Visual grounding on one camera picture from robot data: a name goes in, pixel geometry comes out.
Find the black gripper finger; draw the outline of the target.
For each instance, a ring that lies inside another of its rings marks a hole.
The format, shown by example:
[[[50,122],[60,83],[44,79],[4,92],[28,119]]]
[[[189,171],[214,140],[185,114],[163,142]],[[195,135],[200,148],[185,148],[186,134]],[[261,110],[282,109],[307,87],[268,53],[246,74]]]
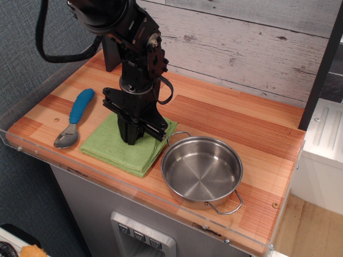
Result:
[[[129,124],[129,145],[134,145],[136,141],[142,137],[145,129],[137,124]]]
[[[123,115],[122,113],[118,113],[117,114],[117,124],[118,124],[118,129],[119,129],[120,136],[121,136],[122,140],[125,143],[130,144],[130,133],[129,133],[130,122],[129,122],[128,118],[125,115]]]

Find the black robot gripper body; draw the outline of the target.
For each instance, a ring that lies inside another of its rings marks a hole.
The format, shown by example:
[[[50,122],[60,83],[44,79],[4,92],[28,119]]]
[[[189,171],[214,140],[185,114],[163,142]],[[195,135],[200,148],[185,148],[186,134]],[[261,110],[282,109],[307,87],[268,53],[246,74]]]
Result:
[[[145,133],[162,141],[166,137],[168,124],[157,109],[159,93],[160,85],[141,94],[106,87],[103,89],[103,105],[116,114],[122,113],[130,124],[142,126]]]

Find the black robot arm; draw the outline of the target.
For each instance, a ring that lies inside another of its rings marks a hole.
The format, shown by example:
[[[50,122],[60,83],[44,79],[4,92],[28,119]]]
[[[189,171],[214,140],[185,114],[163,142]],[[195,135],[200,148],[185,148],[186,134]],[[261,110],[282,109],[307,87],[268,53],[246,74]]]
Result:
[[[158,24],[136,1],[70,1],[77,19],[92,33],[114,42],[122,64],[120,88],[104,88],[103,105],[117,114],[122,140],[134,145],[145,133],[166,137],[167,122],[157,109],[168,60],[161,47]]]

